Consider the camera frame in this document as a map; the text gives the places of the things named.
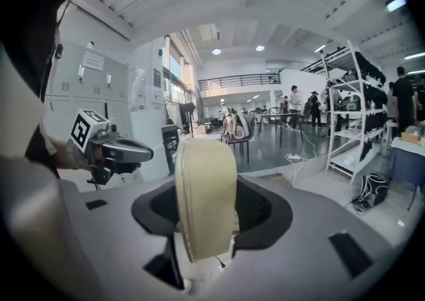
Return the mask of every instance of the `ceiling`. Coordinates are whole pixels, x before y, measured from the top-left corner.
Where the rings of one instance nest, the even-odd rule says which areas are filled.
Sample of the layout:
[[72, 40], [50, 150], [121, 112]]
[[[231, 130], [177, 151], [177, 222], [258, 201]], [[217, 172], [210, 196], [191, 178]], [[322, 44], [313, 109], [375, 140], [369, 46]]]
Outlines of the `ceiling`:
[[[378, 64], [425, 50], [405, 8], [387, 0], [74, 0], [135, 46], [171, 35], [197, 66], [238, 58], [301, 67], [350, 39]], [[257, 45], [263, 52], [256, 52]], [[219, 56], [211, 51], [222, 49]]]
[[[282, 94], [281, 90], [274, 91], [275, 97], [279, 98]], [[232, 103], [243, 104], [247, 100], [251, 99], [255, 102], [265, 102], [270, 100], [269, 91], [260, 91], [260, 92], [248, 92], [248, 93], [236, 93], [236, 94], [226, 94], [224, 96], [210, 96], [203, 98], [205, 106], [217, 105], [220, 106], [221, 99], [224, 99], [224, 103], [228, 108], [232, 107]]]

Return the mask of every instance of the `fan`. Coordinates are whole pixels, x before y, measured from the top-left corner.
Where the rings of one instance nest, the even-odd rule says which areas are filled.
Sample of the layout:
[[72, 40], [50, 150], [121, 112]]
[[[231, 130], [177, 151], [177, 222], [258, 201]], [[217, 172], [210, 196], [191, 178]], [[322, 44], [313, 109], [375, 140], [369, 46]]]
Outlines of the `fan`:
[[186, 89], [190, 92], [189, 94], [185, 95], [186, 103], [192, 102], [195, 105], [193, 121], [198, 125], [202, 125], [204, 123], [205, 109], [201, 92], [199, 92], [199, 89], [194, 84], [187, 85]]

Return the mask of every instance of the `desk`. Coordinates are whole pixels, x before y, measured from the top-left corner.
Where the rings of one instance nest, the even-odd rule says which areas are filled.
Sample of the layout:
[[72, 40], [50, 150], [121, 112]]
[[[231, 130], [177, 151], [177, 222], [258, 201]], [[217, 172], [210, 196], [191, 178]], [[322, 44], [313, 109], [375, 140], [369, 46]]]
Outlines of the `desk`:
[[425, 146], [402, 141], [395, 137], [391, 143], [392, 157], [390, 176], [395, 181], [407, 181], [413, 185], [413, 204], [416, 190], [425, 187]]
[[[279, 121], [280, 121], [280, 138], [279, 138], [279, 148], [282, 147], [282, 118], [284, 116], [299, 116], [299, 113], [284, 113], [284, 114], [262, 114], [260, 117], [260, 127], [258, 128], [258, 137], [260, 137], [260, 132], [261, 132], [261, 127], [263, 125], [263, 118], [264, 117], [279, 117]], [[301, 120], [299, 120], [298, 118], [298, 125], [299, 125], [299, 133], [301, 135], [301, 141], [304, 143], [304, 138], [303, 138], [303, 130], [301, 128]], [[278, 128], [278, 123], [274, 124], [274, 129], [277, 131]]]

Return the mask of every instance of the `power strip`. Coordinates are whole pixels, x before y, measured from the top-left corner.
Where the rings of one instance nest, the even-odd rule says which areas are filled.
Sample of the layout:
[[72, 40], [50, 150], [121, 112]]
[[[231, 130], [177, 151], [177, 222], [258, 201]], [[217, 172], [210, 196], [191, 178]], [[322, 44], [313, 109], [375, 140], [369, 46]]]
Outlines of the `power strip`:
[[287, 157], [288, 159], [297, 159], [297, 160], [301, 159], [299, 155], [293, 155], [292, 153], [290, 153]]

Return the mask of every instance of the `fluorescent light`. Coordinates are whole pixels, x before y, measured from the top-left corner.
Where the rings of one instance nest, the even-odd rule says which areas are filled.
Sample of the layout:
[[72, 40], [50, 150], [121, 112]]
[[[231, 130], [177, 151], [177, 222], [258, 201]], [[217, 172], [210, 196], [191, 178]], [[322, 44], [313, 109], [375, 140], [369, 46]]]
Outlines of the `fluorescent light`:
[[425, 70], [412, 70], [410, 72], [407, 72], [407, 74], [420, 74], [425, 73]]
[[326, 47], [326, 45], [320, 46], [318, 49], [316, 49], [316, 50], [314, 51], [314, 53], [319, 52], [319, 50], [324, 49], [325, 47]]
[[388, 11], [395, 11], [396, 9], [404, 6], [406, 4], [406, 0], [394, 0], [391, 1], [390, 3], [386, 4], [386, 8], [388, 9]]
[[404, 59], [405, 59], [405, 60], [409, 60], [409, 59], [419, 58], [420, 56], [425, 56], [425, 52], [423, 52], [423, 53], [417, 53], [417, 54], [412, 54], [412, 55], [408, 55], [408, 56], [406, 56]]

